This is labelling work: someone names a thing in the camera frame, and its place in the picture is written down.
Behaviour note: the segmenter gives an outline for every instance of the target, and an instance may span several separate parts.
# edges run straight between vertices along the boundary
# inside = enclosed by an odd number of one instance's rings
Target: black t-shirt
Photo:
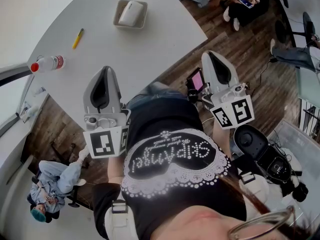
[[[197,109],[187,100],[159,98],[135,109],[127,149],[121,188],[104,183],[93,190],[95,225],[105,239],[105,213],[120,189],[140,240],[191,206],[246,220],[243,200],[218,177],[236,177],[238,171],[203,133]]]

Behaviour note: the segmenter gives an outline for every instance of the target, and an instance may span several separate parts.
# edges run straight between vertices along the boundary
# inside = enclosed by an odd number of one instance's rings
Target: smartphone
[[[252,7],[254,7],[254,5],[252,3],[250,3],[248,0],[238,0],[241,4],[243,4],[244,6],[248,7],[249,9],[251,9]]]

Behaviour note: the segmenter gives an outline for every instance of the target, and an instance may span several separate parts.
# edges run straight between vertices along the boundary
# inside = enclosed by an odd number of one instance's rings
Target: shoulder
[[[105,214],[111,207],[112,201],[117,200],[121,186],[117,183],[102,183],[92,189],[92,205],[95,227],[98,233],[108,239],[105,223]]]

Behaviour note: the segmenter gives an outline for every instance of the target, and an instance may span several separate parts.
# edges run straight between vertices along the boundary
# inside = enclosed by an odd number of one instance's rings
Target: water bottle
[[[33,63],[30,67],[33,73],[35,72],[47,72],[51,70],[62,69],[66,64],[66,60],[61,55],[58,56],[48,56],[39,59],[37,62]]]
[[[41,93],[43,93],[43,92],[45,92],[45,91],[46,91],[46,89],[43,88],[43,87],[41,87],[41,88],[39,88],[38,90],[36,90],[36,91],[33,92],[33,97],[36,97],[38,94],[41,94]]]

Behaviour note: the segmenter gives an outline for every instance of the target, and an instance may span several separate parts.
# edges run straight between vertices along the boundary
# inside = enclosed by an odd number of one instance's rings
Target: eyeglasses
[[[230,229],[228,237],[230,240],[253,240],[260,238],[285,224],[290,216],[294,214],[294,211],[294,207],[289,206],[284,210],[269,212],[250,219]]]

